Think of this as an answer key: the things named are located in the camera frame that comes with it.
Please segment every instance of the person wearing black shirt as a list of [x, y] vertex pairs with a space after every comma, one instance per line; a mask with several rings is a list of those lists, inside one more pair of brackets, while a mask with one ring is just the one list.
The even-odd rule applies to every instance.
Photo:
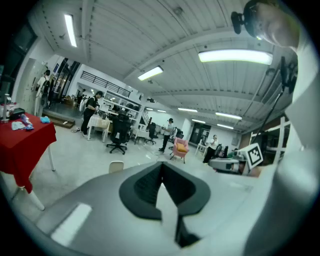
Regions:
[[100, 99], [103, 96], [103, 92], [102, 91], [98, 91], [95, 96], [91, 97], [88, 99], [88, 101], [86, 102], [85, 106], [86, 109], [83, 113], [83, 123], [81, 125], [81, 133], [83, 133], [83, 137], [87, 138], [87, 131], [88, 131], [88, 123], [90, 118], [92, 117], [92, 115], [95, 113], [96, 111], [96, 106], [98, 104], [98, 99]]

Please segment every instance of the ceiling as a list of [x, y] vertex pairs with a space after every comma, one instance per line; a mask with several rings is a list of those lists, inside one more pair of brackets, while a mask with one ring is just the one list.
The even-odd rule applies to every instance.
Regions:
[[[230, 15], [247, 0], [43, 0], [31, 15], [55, 53], [100, 70], [156, 101], [192, 108], [190, 117], [246, 132], [258, 126], [281, 89], [281, 56], [290, 49], [234, 33]], [[68, 38], [64, 14], [72, 14], [77, 47]], [[201, 51], [253, 49], [273, 53], [270, 66], [244, 61], [205, 62]], [[138, 76], [160, 65], [163, 73]], [[274, 114], [291, 103], [286, 91]], [[242, 116], [238, 121], [215, 112]]]

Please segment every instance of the table covered with red cloth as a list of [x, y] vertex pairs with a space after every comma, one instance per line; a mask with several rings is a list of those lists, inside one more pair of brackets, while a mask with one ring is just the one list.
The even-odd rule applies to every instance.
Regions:
[[21, 122], [20, 118], [0, 123], [0, 171], [12, 174], [16, 184], [30, 193], [30, 174], [46, 148], [57, 139], [52, 122], [42, 123], [37, 116], [25, 115], [33, 124], [33, 130], [12, 130], [12, 122]]

